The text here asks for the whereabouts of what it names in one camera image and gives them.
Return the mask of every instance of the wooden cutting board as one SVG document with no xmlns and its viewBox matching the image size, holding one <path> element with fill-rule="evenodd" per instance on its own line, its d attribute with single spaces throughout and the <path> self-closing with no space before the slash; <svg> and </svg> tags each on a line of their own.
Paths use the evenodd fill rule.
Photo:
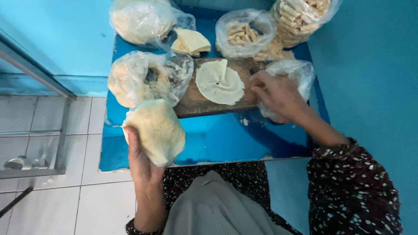
<svg viewBox="0 0 418 235">
<path fill-rule="evenodd" d="M 196 69 L 200 68 L 203 63 L 221 60 L 221 58 L 202 58 L 193 60 L 194 72 L 190 85 L 183 98 L 177 106 L 174 107 L 174 111 L 176 112 L 178 118 L 221 114 L 257 107 L 257 97 L 250 90 L 250 76 L 261 69 L 265 69 L 263 63 L 255 62 L 252 58 L 228 60 L 228 67 L 238 72 L 238 75 L 245 85 L 244 97 L 235 105 L 230 106 L 217 104 L 206 99 L 200 93 L 196 85 Z"/>
</svg>

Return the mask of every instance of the blue table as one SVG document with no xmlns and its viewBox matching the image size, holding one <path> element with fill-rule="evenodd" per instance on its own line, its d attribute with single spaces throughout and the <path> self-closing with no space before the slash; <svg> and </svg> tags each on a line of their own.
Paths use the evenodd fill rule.
<svg viewBox="0 0 418 235">
<path fill-rule="evenodd" d="M 226 12 L 188 6 L 180 8 L 195 16 L 197 31 L 212 44 L 212 51 L 204 57 L 221 57 L 215 48 L 215 24 Z M 113 61 L 138 50 L 165 53 L 162 50 L 141 48 L 116 35 Z M 307 43 L 292 50 L 297 59 L 312 61 Z M 317 79 L 314 88 L 320 115 L 329 122 Z M 121 106 L 110 91 L 106 108 L 99 170 L 127 169 L 128 146 L 120 126 L 128 109 Z M 258 109 L 184 118 L 180 119 L 180 123 L 186 132 L 186 146 L 173 166 L 310 156 L 308 149 L 312 146 L 312 140 L 303 129 L 292 123 L 277 125 L 261 116 Z"/>
</svg>

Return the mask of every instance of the white tile floor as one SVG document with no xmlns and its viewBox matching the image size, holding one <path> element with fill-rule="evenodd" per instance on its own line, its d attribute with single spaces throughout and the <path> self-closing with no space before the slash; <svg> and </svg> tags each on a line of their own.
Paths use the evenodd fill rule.
<svg viewBox="0 0 418 235">
<path fill-rule="evenodd" d="M 59 129 L 63 107 L 61 97 L 0 96 L 0 132 Z M 135 213 L 130 173 L 98 172 L 105 110 L 106 98 L 78 97 L 71 104 L 65 175 L 0 180 L 1 209 L 31 181 L 35 189 L 0 219 L 0 235 L 125 234 Z M 0 170 L 19 155 L 51 157 L 57 137 L 0 138 Z"/>
</svg>

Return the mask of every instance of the sleeve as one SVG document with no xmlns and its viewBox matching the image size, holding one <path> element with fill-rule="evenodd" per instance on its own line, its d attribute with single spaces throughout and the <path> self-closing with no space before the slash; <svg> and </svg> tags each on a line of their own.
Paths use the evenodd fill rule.
<svg viewBox="0 0 418 235">
<path fill-rule="evenodd" d="M 388 173 L 358 143 L 320 147 L 307 165 L 311 234 L 399 234 L 399 196 Z"/>
<path fill-rule="evenodd" d="M 131 219 L 126 225 L 125 225 L 125 231 L 128 235 L 161 235 L 164 231 L 164 228 L 157 232 L 141 232 L 135 229 L 133 226 L 133 221 L 135 218 Z"/>
</svg>

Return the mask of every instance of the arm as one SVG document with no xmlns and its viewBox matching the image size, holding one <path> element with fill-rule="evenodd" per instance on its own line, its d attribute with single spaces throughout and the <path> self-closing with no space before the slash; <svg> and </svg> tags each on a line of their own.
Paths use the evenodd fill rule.
<svg viewBox="0 0 418 235">
<path fill-rule="evenodd" d="M 138 132 L 124 127 L 129 141 L 129 169 L 135 186 L 137 210 L 135 218 L 126 225 L 128 234 L 157 232 L 167 218 L 164 202 L 163 175 L 165 167 L 157 167 L 140 148 Z"/>
<path fill-rule="evenodd" d="M 324 122 L 287 77 L 254 75 L 252 90 L 322 146 L 307 165 L 311 234 L 399 234 L 398 191 L 383 166 Z"/>
</svg>

